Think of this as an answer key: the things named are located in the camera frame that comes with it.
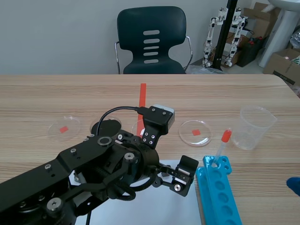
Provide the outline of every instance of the measuring cup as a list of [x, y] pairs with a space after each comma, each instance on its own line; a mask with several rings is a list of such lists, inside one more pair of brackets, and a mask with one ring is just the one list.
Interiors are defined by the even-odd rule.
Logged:
[[276, 121], [277, 118], [262, 107], [244, 106], [240, 110], [240, 120], [233, 129], [231, 140], [241, 149], [252, 150]]

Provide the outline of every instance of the test tube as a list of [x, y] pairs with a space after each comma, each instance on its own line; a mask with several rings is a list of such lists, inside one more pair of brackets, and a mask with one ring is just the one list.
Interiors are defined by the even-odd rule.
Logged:
[[212, 167], [217, 167], [217, 161], [219, 160], [219, 157], [223, 151], [223, 149], [225, 148], [226, 146], [226, 143], [229, 141], [230, 139], [230, 136], [232, 134], [232, 130], [231, 128], [227, 129], [224, 133], [223, 133], [223, 136], [222, 136], [222, 139], [221, 139], [221, 145], [220, 145], [220, 148], [218, 149], [217, 153], [216, 153], [216, 156], [211, 164]]

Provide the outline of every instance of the red test tube cap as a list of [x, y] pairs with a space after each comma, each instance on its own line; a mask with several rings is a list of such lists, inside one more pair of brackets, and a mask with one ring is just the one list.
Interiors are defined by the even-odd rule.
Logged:
[[231, 129], [227, 129], [223, 136], [222, 136], [222, 142], [227, 143], [231, 137], [231, 134], [233, 133], [233, 131]]

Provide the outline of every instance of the white wall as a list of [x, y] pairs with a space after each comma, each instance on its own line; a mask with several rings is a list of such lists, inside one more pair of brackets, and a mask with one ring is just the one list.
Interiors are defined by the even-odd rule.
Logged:
[[[1, 0], [0, 74], [115, 74], [118, 13], [144, 6], [184, 10], [196, 61], [203, 54], [210, 18], [226, 4], [227, 0]], [[250, 4], [238, 3], [242, 8]], [[119, 53], [124, 68], [132, 54]], [[188, 43], [169, 54], [185, 66]]]

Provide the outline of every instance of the white sink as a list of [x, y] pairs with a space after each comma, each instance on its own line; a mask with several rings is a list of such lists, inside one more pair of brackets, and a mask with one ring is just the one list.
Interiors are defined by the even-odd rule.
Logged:
[[300, 12], [300, 0], [268, 0], [272, 5], [294, 12]]
[[300, 19], [300, 0], [268, 0], [272, 5], [281, 8], [278, 17], [279, 26], [273, 36], [270, 36], [262, 57], [258, 63], [260, 67], [266, 67], [272, 53], [286, 48], [291, 39], [291, 35]]

